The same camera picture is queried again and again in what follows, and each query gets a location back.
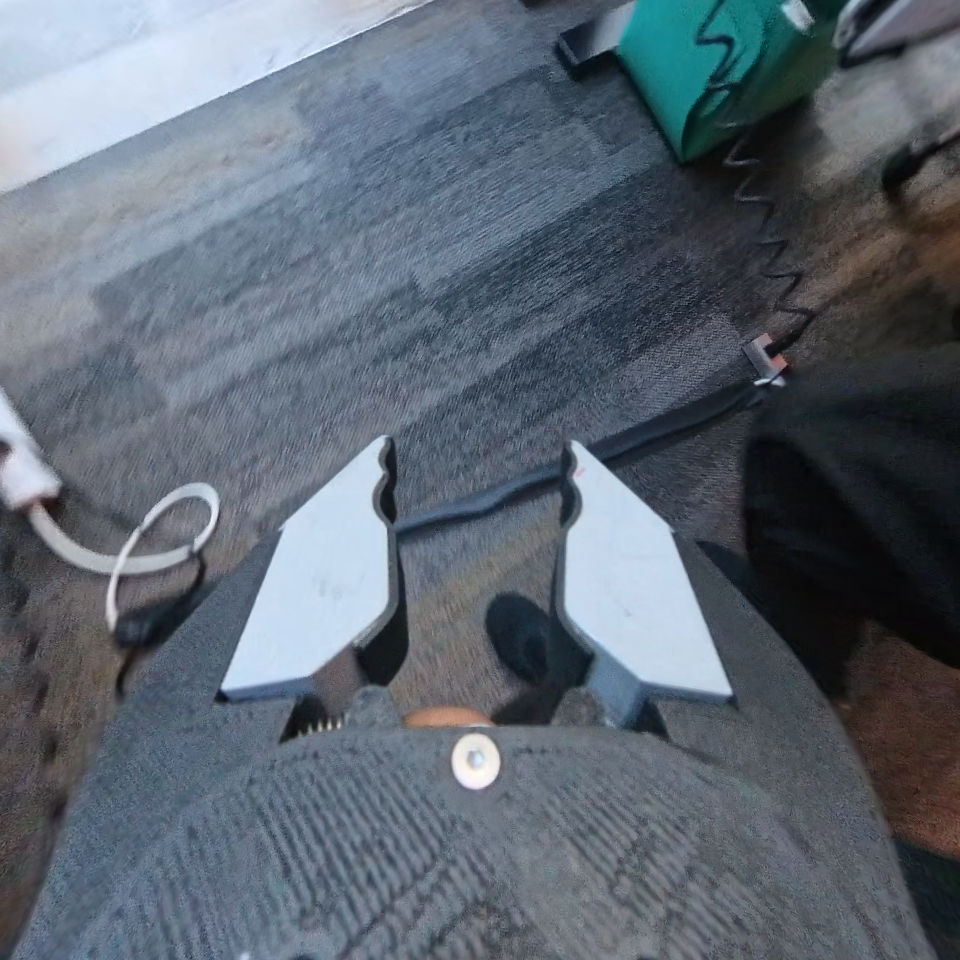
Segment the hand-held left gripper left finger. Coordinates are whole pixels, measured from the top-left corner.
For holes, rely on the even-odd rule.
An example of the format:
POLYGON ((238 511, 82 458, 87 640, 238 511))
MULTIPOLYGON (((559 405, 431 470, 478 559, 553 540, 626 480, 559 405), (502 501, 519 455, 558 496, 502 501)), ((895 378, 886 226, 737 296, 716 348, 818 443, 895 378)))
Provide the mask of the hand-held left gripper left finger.
POLYGON ((220 685, 243 702, 348 702, 386 688, 409 651, 397 454, 377 437, 280 527, 220 685))

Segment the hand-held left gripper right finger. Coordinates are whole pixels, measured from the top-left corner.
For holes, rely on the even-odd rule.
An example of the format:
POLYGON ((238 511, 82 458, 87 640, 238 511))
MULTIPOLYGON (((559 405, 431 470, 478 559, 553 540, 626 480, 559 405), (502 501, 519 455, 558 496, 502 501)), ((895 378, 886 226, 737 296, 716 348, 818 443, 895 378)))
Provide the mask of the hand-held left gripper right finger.
POLYGON ((633 728, 660 699, 735 700, 671 526, 582 443, 561 457, 551 672, 633 728))

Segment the person's black shoe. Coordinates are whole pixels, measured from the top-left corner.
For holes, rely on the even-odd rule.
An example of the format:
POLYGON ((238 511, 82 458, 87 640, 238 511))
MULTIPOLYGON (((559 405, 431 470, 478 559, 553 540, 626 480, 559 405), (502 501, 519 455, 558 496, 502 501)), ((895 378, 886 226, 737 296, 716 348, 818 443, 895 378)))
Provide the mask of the person's black shoe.
POLYGON ((529 686, 578 687, 592 656, 528 598, 501 593, 486 608, 485 629, 501 664, 529 686))

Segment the person's leg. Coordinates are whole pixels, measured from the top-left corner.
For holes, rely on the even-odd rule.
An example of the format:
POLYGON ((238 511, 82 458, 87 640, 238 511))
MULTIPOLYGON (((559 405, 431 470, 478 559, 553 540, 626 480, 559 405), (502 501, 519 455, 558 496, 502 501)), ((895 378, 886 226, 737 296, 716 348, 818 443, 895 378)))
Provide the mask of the person's leg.
POLYGON ((829 698, 864 621, 958 667, 958 343, 797 377, 753 426, 742 503, 763 609, 829 698))

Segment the white power strip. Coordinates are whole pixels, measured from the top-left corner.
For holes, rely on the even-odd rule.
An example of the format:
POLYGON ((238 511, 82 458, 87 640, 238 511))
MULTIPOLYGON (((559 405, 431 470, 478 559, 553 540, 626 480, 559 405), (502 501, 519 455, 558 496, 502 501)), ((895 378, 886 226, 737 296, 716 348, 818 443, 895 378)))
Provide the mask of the white power strip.
POLYGON ((33 434, 1 390, 1 499, 11 512, 54 501, 62 493, 61 478, 45 461, 33 434))

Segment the teal box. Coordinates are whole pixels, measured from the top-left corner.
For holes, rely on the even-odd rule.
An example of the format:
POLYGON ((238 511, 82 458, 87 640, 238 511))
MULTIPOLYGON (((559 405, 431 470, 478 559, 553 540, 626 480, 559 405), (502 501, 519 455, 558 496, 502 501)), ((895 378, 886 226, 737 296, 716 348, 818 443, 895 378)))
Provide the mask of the teal box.
POLYGON ((676 161, 813 94, 836 64, 840 1, 638 1, 614 52, 676 161))

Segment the white panel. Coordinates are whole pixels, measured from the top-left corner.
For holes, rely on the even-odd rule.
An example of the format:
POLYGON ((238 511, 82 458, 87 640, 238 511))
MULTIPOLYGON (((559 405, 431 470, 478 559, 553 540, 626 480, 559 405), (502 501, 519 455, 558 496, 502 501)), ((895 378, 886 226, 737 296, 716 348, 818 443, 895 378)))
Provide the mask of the white panel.
POLYGON ((2 2, 2 193, 422 6, 2 2))

